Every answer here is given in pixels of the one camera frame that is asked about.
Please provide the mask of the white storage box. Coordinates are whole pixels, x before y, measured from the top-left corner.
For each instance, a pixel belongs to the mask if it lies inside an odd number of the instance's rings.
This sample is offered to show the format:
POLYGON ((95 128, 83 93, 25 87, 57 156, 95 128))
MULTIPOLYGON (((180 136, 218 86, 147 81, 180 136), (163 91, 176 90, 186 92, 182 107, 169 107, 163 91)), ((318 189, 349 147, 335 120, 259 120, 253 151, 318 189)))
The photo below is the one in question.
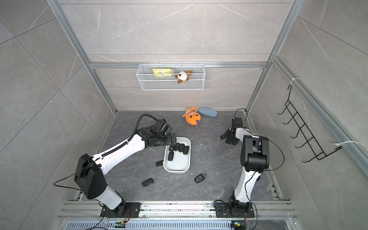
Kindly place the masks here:
POLYGON ((169 173, 183 174, 189 170, 191 160, 191 141, 185 137, 177 137, 176 143, 183 143, 190 147, 189 154, 184 155, 183 152, 173 151, 174 158, 168 161, 169 146, 165 148, 163 167, 169 173))

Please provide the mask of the black silver car key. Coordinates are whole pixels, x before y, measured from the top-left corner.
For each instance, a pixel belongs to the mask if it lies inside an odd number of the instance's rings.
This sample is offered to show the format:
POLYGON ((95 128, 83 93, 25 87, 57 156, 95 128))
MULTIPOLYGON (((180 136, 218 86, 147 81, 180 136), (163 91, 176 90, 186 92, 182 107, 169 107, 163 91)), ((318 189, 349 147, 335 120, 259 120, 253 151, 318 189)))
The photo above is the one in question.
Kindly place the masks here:
POLYGON ((197 176, 194 178, 194 182, 195 182, 196 184, 199 184, 199 183, 203 182, 206 178, 207 178, 207 175, 203 172, 203 173, 201 173, 201 174, 197 175, 197 176))

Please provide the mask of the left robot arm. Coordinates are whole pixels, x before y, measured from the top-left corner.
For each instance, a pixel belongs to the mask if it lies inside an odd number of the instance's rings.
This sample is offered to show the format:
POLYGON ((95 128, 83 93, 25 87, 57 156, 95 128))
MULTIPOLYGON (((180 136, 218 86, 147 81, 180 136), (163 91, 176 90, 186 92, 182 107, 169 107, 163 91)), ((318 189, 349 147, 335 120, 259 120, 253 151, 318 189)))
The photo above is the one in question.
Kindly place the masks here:
POLYGON ((88 199, 99 201, 106 210, 124 213, 126 201, 107 184, 104 176, 119 163, 146 148, 175 144, 176 136, 171 131, 172 127, 165 119, 142 114, 127 139, 93 156, 82 155, 78 160, 76 172, 53 185, 61 187, 59 182, 74 177, 78 187, 70 189, 81 191, 88 199))

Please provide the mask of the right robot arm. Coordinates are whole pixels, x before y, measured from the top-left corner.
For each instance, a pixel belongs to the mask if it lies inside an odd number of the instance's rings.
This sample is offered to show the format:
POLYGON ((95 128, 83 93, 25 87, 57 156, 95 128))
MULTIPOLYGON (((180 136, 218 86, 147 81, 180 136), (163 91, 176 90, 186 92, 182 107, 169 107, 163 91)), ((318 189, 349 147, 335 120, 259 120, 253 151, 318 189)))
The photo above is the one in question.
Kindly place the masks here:
POLYGON ((270 166, 270 144, 277 147, 271 139, 258 136, 244 127, 246 119, 234 116, 232 127, 219 136, 226 144, 237 145, 241 142, 240 162, 242 173, 239 183, 229 198, 230 211, 247 209, 255 205, 251 201, 251 193, 256 181, 265 171, 272 171, 270 166))

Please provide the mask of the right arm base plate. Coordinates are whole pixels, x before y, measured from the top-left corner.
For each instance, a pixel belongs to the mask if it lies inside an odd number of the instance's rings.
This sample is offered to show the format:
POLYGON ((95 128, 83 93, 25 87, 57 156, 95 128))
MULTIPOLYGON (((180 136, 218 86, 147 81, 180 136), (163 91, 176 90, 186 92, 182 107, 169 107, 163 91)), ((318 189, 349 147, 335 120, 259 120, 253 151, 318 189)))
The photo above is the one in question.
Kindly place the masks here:
POLYGON ((216 200, 213 202, 217 218, 254 218, 254 208, 251 202, 224 202, 216 200))

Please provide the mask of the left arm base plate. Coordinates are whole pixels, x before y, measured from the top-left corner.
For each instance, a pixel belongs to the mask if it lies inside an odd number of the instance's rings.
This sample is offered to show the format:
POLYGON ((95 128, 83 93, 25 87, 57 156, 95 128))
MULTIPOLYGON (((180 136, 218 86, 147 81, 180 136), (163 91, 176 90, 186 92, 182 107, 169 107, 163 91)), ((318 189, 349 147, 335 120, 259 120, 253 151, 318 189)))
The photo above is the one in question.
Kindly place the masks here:
POLYGON ((119 205, 116 209, 111 210, 106 205, 100 213, 100 217, 105 218, 138 218, 140 213, 141 203, 123 203, 119 205))

